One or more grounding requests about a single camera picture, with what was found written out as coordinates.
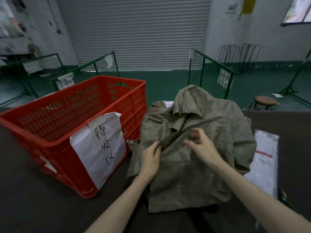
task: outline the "hand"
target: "hand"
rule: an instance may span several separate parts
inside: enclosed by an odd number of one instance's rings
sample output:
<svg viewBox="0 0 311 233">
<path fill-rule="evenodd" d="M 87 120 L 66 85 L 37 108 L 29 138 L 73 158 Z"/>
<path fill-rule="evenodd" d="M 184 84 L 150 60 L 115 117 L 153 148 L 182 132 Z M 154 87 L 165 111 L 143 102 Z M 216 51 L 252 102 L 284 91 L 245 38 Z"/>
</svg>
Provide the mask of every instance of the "hand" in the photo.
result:
<svg viewBox="0 0 311 233">
<path fill-rule="evenodd" d="M 142 166 L 138 176 L 146 178 L 148 183 L 154 178 L 159 169 L 161 146 L 159 142 L 154 142 L 142 153 Z"/>
<path fill-rule="evenodd" d="M 184 140 L 184 143 L 191 148 L 205 164 L 214 168 L 217 164 L 223 162 L 213 142 L 205 135 L 203 129 L 191 129 L 190 137 L 193 138 L 195 142 Z"/>
</svg>

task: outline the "gray metal shutter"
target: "gray metal shutter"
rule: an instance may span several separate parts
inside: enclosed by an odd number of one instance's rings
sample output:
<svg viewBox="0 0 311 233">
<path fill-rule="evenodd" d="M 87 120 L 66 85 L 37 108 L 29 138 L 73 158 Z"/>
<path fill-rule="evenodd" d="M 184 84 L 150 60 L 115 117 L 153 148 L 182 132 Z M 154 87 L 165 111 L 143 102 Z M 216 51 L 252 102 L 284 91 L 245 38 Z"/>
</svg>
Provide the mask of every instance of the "gray metal shutter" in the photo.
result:
<svg viewBox="0 0 311 233">
<path fill-rule="evenodd" d="M 119 70 L 186 70 L 211 0 L 57 0 L 80 65 L 115 51 Z"/>
</svg>

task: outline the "chinese character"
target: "chinese character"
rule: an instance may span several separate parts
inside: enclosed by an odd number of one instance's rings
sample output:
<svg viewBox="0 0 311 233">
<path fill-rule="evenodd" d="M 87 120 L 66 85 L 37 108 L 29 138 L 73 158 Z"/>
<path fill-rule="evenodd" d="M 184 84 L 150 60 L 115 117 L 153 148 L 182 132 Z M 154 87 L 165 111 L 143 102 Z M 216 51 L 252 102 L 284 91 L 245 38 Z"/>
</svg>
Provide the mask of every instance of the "chinese character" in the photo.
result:
<svg viewBox="0 0 311 233">
<path fill-rule="evenodd" d="M 106 158 L 106 162 L 109 166 L 109 164 L 111 164 L 111 162 L 115 159 L 115 157 L 112 156 L 112 151 L 110 153 L 110 155 L 108 155 L 108 157 Z"/>
<path fill-rule="evenodd" d="M 95 132 L 96 132 L 96 137 L 100 140 L 100 137 L 103 137 L 105 135 L 105 126 L 99 125 L 98 127 L 99 129 L 96 128 Z"/>
<path fill-rule="evenodd" d="M 103 154 L 107 151 L 107 149 L 111 146 L 108 144 L 109 140 L 104 141 L 104 144 L 101 145 L 101 148 L 104 149 Z"/>
</svg>

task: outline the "forearm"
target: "forearm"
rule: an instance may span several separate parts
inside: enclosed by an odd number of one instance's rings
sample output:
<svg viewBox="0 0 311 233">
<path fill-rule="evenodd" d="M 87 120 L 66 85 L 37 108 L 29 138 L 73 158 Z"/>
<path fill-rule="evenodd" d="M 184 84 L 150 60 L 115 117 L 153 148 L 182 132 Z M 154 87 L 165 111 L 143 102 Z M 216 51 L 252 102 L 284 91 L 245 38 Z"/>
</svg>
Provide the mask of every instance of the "forearm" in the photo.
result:
<svg viewBox="0 0 311 233">
<path fill-rule="evenodd" d="M 103 212 L 86 233 L 118 233 L 124 228 L 149 180 L 138 176 L 126 191 Z"/>
<path fill-rule="evenodd" d="M 310 222 L 256 187 L 224 161 L 213 169 L 267 232 L 310 232 Z"/>
</svg>

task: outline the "round stool seat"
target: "round stool seat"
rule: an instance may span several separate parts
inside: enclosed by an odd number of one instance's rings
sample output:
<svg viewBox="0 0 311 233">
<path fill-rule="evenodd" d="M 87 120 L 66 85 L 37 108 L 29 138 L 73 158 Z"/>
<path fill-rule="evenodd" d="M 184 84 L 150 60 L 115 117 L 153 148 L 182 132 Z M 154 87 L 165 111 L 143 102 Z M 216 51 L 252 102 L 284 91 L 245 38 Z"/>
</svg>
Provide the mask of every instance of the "round stool seat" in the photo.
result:
<svg viewBox="0 0 311 233">
<path fill-rule="evenodd" d="M 254 98 L 254 101 L 259 105 L 264 105 L 268 107 L 277 104 L 277 101 L 275 99 L 272 99 L 271 97 L 268 96 L 257 96 Z"/>
</svg>

